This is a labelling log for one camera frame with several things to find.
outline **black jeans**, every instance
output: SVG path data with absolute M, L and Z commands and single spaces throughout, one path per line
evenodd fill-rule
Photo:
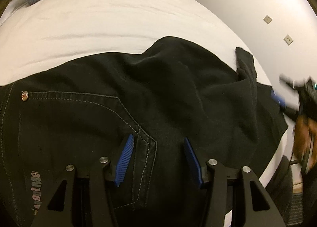
M 0 87 L 0 195 L 12 218 L 29 227 L 66 165 L 111 157 L 133 134 L 126 177 L 111 189 L 119 226 L 197 225 L 205 191 L 191 181 L 184 137 L 260 176 L 287 127 L 272 88 L 256 83 L 253 57 L 236 53 L 238 73 L 165 37 L 143 54 L 83 57 Z

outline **electrical socket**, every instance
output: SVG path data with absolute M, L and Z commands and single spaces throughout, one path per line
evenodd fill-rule
M 284 38 L 284 41 L 285 41 L 288 45 L 290 45 L 290 44 L 293 42 L 293 39 L 292 39 L 289 35 L 287 35 L 287 36 Z
M 263 20 L 268 24 L 272 21 L 272 19 L 268 15 L 266 15 Z

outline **human hand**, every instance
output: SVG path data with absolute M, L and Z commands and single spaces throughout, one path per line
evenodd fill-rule
M 294 155 L 301 160 L 307 148 L 310 147 L 311 136 L 315 138 L 312 156 L 307 164 L 307 169 L 311 170 L 317 163 L 317 122 L 308 119 L 305 116 L 299 116 L 294 129 Z

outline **silver screw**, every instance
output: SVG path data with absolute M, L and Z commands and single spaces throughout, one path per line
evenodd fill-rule
M 23 91 L 21 95 L 22 101 L 26 101 L 28 97 L 29 97 L 29 93 L 27 91 Z
M 106 156 L 103 156 L 103 157 L 100 157 L 99 161 L 100 161 L 102 164 L 106 164 L 107 162 L 109 162 L 109 158 L 106 157 Z
M 248 167 L 248 166 L 243 166 L 243 167 L 242 167 L 242 170 L 243 170 L 244 172 L 246 172 L 246 173 L 249 173 L 249 172 L 251 171 L 251 168 Z
M 75 167 L 73 165 L 67 165 L 66 171 L 72 171 Z
M 217 160 L 216 159 L 209 159 L 208 160 L 208 163 L 210 164 L 210 165 L 213 165 L 213 166 L 215 166 L 215 165 L 217 165 Z

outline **bed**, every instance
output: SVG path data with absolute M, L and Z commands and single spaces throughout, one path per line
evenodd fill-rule
M 206 48 L 236 70 L 243 41 L 195 0 L 26 0 L 10 2 L 0 18 L 0 85 L 102 52 L 142 53 L 164 36 Z M 255 58 L 257 81 L 270 85 Z M 268 184 L 287 141 L 286 133 L 260 181 Z M 230 225 L 230 213 L 225 226 Z

